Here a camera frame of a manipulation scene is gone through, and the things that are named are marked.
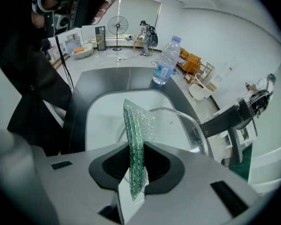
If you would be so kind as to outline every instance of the trousers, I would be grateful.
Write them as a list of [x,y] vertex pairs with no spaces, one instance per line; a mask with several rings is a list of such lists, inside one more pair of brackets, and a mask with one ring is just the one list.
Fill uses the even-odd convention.
[[151,37],[146,34],[143,42],[142,53],[149,54],[149,46],[151,45]]

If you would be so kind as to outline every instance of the standing fan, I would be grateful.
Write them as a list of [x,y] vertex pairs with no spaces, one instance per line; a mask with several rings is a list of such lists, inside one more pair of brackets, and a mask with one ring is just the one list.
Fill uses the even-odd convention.
[[128,29],[128,21],[121,16],[112,17],[108,22],[108,30],[114,35],[117,35],[117,47],[113,48],[114,51],[120,51],[122,48],[118,47],[118,35],[125,33]]

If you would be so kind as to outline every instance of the table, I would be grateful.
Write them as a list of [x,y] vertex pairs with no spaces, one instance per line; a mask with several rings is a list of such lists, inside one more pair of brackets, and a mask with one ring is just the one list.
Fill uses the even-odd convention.
[[[83,72],[73,91],[65,116],[63,128],[68,142],[62,148],[61,154],[85,151],[89,107],[97,98],[106,93],[157,90],[169,98],[176,110],[193,117],[200,124],[197,114],[172,78],[168,80],[166,85],[160,86],[152,80],[154,70],[154,68],[148,67],[114,67]],[[192,134],[193,124],[185,119],[182,120],[182,123],[186,133]],[[213,158],[208,142],[207,145],[209,156]]]
[[135,47],[143,47],[143,42],[142,40],[136,40],[133,43],[133,50],[135,50]]

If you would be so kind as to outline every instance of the plastic water bottle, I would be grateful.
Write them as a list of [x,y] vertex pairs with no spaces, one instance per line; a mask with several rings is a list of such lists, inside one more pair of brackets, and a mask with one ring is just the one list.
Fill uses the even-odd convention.
[[153,81],[155,83],[159,85],[165,85],[167,83],[180,55],[180,42],[181,38],[173,36],[172,41],[162,51],[153,75]]

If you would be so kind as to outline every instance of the gray floor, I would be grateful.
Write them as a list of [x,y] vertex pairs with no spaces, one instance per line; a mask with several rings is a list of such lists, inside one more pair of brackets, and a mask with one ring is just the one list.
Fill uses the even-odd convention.
[[[83,71],[122,67],[150,68],[152,67],[152,63],[160,56],[160,52],[153,52],[152,55],[144,57],[139,55],[140,52],[140,49],[136,49],[134,51],[132,48],[123,48],[123,50],[118,52],[113,51],[112,49],[107,49],[106,51],[95,50],[92,55],[84,59],[76,60],[73,58],[69,58],[68,60],[66,60],[66,65],[75,85]],[[59,67],[57,72],[65,81],[67,81],[63,67]],[[217,111],[214,104],[209,98],[203,99],[201,101],[193,100],[188,91],[188,84],[184,79],[184,75],[180,72],[180,70],[178,70],[178,72],[180,74],[174,74],[171,77],[190,102],[201,123],[204,123],[208,119],[212,119],[213,114]],[[230,157],[231,150],[226,148],[227,144],[224,139],[217,139],[216,136],[213,136],[208,140],[210,142],[211,149],[214,154],[214,159],[216,161],[220,162],[223,158]]]

